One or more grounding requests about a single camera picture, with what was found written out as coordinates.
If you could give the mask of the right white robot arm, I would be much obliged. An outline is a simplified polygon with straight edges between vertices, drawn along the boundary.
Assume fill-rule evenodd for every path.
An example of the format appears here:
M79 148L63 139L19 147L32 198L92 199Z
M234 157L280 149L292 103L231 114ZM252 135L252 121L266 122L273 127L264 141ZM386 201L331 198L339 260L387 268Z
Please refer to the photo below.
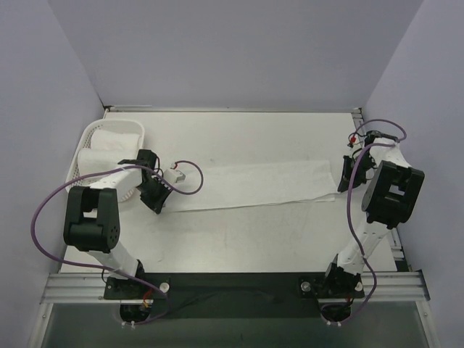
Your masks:
M322 277L325 294L353 297L363 290L365 261L390 230L409 220L425 177L405 160L397 137L377 130L367 132L357 158L344 157L338 192L348 191L350 183L368 184L361 203L365 218Z

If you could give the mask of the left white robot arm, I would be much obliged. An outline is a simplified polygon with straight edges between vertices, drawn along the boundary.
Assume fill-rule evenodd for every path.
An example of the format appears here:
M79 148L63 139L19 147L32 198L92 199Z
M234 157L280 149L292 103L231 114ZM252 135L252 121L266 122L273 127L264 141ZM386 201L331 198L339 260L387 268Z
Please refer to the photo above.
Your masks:
M171 193L170 187L185 180L176 167L152 175L157 155L141 149L135 159L122 159L118 172L103 175L90 186L73 186L69 190L65 215L65 244L85 252L110 274L121 279L120 289L131 299L146 291L144 267L120 242L119 202L129 191L140 192L140 200L159 214Z

